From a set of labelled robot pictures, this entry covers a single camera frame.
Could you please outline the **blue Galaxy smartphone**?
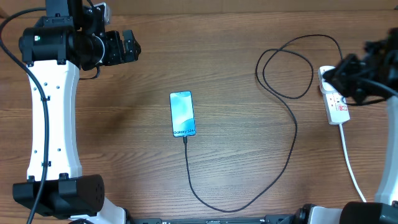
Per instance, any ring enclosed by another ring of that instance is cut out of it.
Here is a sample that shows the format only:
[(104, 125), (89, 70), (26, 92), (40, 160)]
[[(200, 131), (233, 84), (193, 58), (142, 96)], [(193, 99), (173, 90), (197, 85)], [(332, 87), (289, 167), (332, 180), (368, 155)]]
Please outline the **blue Galaxy smartphone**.
[(173, 136), (179, 138), (196, 135), (191, 91), (174, 92), (169, 97)]

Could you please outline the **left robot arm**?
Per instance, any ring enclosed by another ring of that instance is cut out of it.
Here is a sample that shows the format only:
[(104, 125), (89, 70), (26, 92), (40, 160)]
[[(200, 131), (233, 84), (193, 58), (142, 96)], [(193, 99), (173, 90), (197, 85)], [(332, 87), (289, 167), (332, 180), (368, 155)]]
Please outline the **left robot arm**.
[(111, 10), (104, 2), (47, 1), (44, 9), (19, 40), (33, 136), (27, 180), (13, 185), (13, 198), (31, 214), (70, 223), (132, 223), (129, 211), (105, 196), (102, 176), (83, 174), (75, 100), (81, 71), (135, 62), (140, 45), (131, 30), (105, 29)]

